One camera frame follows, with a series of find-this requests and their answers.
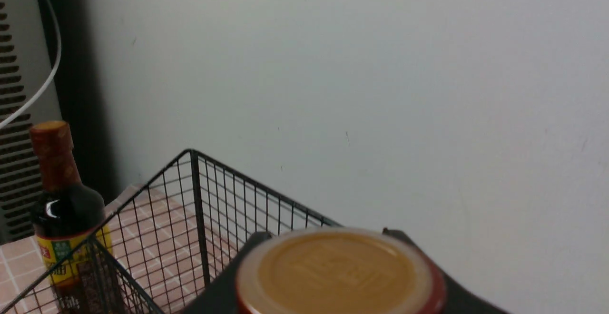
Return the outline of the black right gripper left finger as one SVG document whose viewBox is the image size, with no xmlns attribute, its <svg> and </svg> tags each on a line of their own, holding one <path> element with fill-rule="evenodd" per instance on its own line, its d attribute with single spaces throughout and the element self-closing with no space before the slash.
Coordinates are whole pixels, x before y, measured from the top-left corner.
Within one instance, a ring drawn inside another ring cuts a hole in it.
<svg viewBox="0 0 609 314">
<path fill-rule="evenodd" d="M 203 292 L 185 307 L 185 314 L 239 314 L 236 277 L 239 266 L 255 247 L 272 239 L 269 232 L 255 232 L 236 256 Z"/>
</svg>

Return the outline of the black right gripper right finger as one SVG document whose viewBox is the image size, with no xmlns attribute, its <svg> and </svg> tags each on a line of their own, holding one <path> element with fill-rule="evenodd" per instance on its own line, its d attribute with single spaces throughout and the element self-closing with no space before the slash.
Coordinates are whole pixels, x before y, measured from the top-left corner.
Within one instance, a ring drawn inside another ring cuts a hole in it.
<svg viewBox="0 0 609 314">
<path fill-rule="evenodd" d="M 383 228 L 383 234 L 414 247 L 425 259 L 433 279 L 432 293 L 420 314 L 507 314 L 471 293 L 435 264 L 402 230 Z"/>
</svg>

